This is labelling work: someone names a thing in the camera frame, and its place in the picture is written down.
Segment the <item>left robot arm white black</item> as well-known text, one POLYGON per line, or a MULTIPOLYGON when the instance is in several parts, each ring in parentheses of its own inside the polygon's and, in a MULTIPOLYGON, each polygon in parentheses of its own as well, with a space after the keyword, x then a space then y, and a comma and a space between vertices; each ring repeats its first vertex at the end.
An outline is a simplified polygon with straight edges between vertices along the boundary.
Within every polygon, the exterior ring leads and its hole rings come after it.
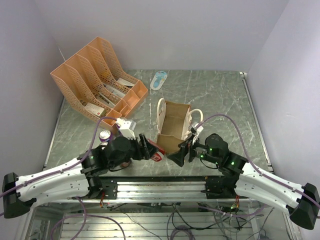
POLYGON ((87 150, 65 164, 26 176, 14 172, 2 184, 3 216, 20 217, 40 205, 67 199, 100 197, 104 190, 100 176, 130 160, 149 160, 159 148, 144 134, 139 140, 118 136, 106 145, 87 150))

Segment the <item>red soda can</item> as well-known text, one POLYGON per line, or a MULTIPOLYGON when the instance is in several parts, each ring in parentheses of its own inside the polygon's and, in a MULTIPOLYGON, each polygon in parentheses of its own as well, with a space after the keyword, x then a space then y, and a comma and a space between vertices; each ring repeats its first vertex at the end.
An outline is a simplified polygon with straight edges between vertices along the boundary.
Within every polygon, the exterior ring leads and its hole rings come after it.
POLYGON ((120 167, 121 168, 127 168, 128 166, 130 166, 131 165, 131 161, 127 161, 127 162, 123 162, 121 165, 120 165, 120 167))
POLYGON ((151 159, 154 162, 160 162, 164 156, 165 156, 165 151, 163 148, 161 148, 159 145, 157 145, 155 142, 153 142, 152 140, 148 140, 148 142, 153 145, 154 147, 157 148, 157 152, 151 157, 151 159))

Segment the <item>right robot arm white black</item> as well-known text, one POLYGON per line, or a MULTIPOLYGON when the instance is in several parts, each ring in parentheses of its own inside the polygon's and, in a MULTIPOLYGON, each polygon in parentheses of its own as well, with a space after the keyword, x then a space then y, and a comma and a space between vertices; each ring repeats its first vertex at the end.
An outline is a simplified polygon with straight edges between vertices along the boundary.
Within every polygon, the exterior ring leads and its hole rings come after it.
POLYGON ((195 158, 217 166, 227 181, 220 186, 224 197, 238 195, 257 200, 288 215, 301 228, 315 228, 320 218, 320 196, 315 185, 290 182, 261 169, 230 151, 228 143, 215 133, 208 136, 203 144, 189 138, 178 147, 179 150, 169 154, 168 158, 180 167, 185 161, 191 162, 195 158))

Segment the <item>canvas bag brown printed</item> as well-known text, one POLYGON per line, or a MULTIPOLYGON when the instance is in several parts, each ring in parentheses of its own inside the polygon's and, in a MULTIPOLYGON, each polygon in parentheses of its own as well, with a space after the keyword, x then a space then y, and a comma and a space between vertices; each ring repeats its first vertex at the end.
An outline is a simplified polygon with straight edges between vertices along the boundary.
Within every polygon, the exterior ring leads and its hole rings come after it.
POLYGON ((191 136, 192 114, 198 112, 200 121, 204 120, 203 112, 191 109, 189 104, 175 103, 160 98, 156 109, 157 140, 164 153, 169 155, 179 151, 179 144, 191 136))

